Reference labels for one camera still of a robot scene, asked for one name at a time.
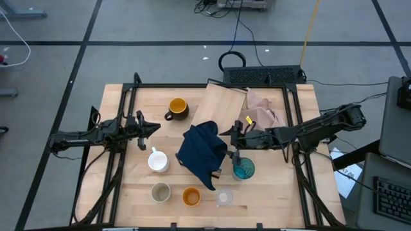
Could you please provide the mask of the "white mug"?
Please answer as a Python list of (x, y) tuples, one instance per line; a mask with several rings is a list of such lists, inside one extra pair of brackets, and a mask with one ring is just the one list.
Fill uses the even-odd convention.
[(152, 147), (152, 153), (148, 157), (148, 166), (152, 171), (164, 173), (168, 170), (170, 161), (164, 152)]

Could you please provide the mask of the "teal plastic tumbler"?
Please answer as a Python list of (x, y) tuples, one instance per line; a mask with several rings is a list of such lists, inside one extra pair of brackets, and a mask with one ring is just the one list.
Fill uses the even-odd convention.
[(233, 177), (237, 181), (251, 178), (255, 173), (255, 165), (249, 158), (241, 157), (239, 164), (233, 165)]

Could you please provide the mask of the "orange cup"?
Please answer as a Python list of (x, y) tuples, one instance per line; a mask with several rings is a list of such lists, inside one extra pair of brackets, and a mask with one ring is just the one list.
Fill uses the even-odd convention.
[(196, 187), (187, 187), (182, 193), (182, 201), (188, 207), (197, 206), (201, 198), (201, 192)]

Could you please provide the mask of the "navy blue cloth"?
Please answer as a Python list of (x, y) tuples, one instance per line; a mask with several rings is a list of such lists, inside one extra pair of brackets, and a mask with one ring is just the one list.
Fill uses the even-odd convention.
[(183, 134), (184, 141), (177, 153), (177, 158), (190, 172), (210, 190), (212, 173), (218, 171), (225, 158), (227, 144), (218, 137), (218, 126), (214, 121), (190, 126)]

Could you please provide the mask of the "black mug with yellow inside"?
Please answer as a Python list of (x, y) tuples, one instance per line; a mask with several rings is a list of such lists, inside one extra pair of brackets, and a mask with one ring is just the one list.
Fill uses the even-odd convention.
[(189, 115), (189, 106), (185, 99), (174, 98), (170, 101), (168, 105), (168, 112), (164, 115), (167, 121), (182, 121), (185, 120)]

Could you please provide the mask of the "cream tapered cup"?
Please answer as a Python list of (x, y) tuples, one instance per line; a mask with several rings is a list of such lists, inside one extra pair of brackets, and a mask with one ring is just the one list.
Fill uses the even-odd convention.
[(171, 188), (167, 183), (159, 182), (151, 188), (151, 197), (156, 203), (166, 202), (170, 196)]

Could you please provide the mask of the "clear plastic measuring cup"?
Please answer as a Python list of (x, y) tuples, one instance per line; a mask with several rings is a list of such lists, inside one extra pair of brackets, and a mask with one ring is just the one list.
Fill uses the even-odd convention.
[(233, 197), (234, 195), (230, 189), (220, 189), (216, 193), (217, 207), (224, 207), (230, 205), (233, 201)]

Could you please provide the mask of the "white paper sheet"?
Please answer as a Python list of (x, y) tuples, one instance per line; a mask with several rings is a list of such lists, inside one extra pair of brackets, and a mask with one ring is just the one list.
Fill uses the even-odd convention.
[(361, 173), (362, 168), (357, 164), (350, 165), (334, 172), (338, 192), (343, 198), (347, 199), (356, 183), (352, 178), (357, 180)]

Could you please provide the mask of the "black desk leg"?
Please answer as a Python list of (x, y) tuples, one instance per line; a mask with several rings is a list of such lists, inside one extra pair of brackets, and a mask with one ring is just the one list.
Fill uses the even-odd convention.
[(380, 147), (380, 140), (374, 141), (362, 148), (358, 148), (348, 154), (343, 154), (341, 157), (335, 158), (333, 160), (333, 169), (340, 170), (347, 166), (357, 164), (365, 160), (365, 156), (367, 153), (373, 153), (377, 155), (381, 155), (379, 151)]

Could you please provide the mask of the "wooden shelf with black frame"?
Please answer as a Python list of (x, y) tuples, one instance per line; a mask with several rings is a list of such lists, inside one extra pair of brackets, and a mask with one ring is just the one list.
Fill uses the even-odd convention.
[(180, 139), (191, 125), (196, 126), (207, 121), (216, 123), (218, 133), (225, 132), (237, 120), (246, 93), (244, 90), (229, 89), (212, 83), (204, 88), (177, 88), (174, 90), (173, 97), (186, 100), (189, 106), (189, 116), (183, 121), (169, 122), (169, 128)]

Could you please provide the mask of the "grey desk top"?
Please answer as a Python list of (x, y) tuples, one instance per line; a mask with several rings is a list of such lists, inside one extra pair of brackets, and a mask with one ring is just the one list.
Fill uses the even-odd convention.
[(402, 86), (401, 78), (389, 78), (379, 151), (385, 156), (411, 165), (411, 110), (397, 105), (398, 90)]

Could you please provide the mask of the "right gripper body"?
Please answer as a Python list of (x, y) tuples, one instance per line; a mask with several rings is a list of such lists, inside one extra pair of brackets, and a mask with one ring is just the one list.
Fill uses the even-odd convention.
[(239, 164), (240, 163), (240, 149), (245, 149), (248, 147), (247, 145), (247, 131), (248, 129), (254, 129), (254, 121), (252, 124), (248, 124), (245, 127), (245, 131), (242, 133), (243, 130), (243, 123), (240, 120), (235, 120), (234, 127), (236, 134), (231, 136), (231, 145), (235, 147), (234, 153), (231, 155), (232, 164)]

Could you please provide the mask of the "grey desk with keyboard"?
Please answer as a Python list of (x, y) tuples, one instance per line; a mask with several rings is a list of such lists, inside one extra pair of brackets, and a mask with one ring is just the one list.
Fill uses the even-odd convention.
[[(388, 180), (411, 187), (411, 169), (387, 160), (377, 154), (367, 153), (363, 167), (362, 183), (373, 188), (373, 177), (380, 176)], [(373, 211), (374, 193), (365, 187), (360, 189), (356, 213), (356, 226), (368, 230), (411, 231), (411, 225), (375, 214)]]

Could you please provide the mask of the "black grille computer case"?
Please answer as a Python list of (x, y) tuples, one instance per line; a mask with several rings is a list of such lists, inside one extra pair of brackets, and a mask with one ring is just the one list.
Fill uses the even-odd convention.
[(233, 85), (306, 83), (306, 77), (299, 65), (227, 67), (223, 71), (223, 80)]

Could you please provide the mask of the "black keyboard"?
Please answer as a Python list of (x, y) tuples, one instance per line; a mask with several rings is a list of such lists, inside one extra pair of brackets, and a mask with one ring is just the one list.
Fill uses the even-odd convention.
[(411, 186), (374, 176), (373, 187), (374, 213), (411, 225)]

